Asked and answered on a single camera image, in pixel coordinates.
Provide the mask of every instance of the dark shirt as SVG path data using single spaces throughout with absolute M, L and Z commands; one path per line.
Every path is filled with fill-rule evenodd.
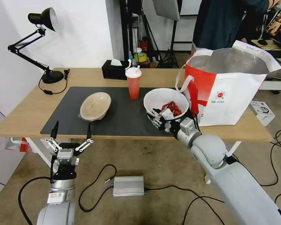
M 202 0 L 194 30 L 193 43 L 199 48 L 230 48 L 244 12 L 262 15 L 269 0 Z

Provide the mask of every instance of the plastic cup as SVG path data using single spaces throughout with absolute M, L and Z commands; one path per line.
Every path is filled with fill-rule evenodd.
M 127 77 L 129 96 L 132 100 L 138 99 L 138 97 L 140 95 L 140 80 L 141 80 L 141 77 L 138 77 L 138 78 Z
M 128 81 L 129 96 L 132 100 L 138 99 L 140 95 L 140 80 L 141 70 L 140 67 L 131 67 L 126 70 Z

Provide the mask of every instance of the black mat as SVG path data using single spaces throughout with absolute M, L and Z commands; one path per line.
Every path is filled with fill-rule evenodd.
M 90 122 L 93 135 L 108 136 L 173 136 L 160 132 L 147 118 L 143 99 L 154 88 L 140 88 L 138 100 L 131 100 L 128 88 L 124 87 L 71 87 L 63 97 L 41 134 L 50 134 L 59 120 L 58 134 L 86 135 L 88 121 L 78 117 L 80 106 L 91 94 L 106 92 L 111 97 L 111 106 L 102 120 Z

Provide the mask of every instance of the white bowl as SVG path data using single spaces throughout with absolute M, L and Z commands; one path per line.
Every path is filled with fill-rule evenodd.
M 189 102 L 183 94 L 174 89 L 157 88 L 149 91 L 144 97 L 144 107 L 146 108 L 147 113 L 156 118 L 160 118 L 157 113 L 152 113 L 152 111 L 154 112 L 153 109 L 161 109 L 164 104 L 167 104 L 171 101 L 174 101 L 182 112 L 181 115 L 174 118 L 178 119 L 182 117 L 189 108 Z
M 97 92 L 88 96 L 80 107 L 79 116 L 87 121 L 101 120 L 111 104 L 109 94 Z

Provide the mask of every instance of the black tissue box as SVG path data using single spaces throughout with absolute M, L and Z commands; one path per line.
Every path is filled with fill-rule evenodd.
M 121 61 L 122 66 L 112 66 L 111 60 L 106 60 L 102 66 L 102 73 L 105 79 L 127 80 L 125 68 L 128 67 L 128 62 Z

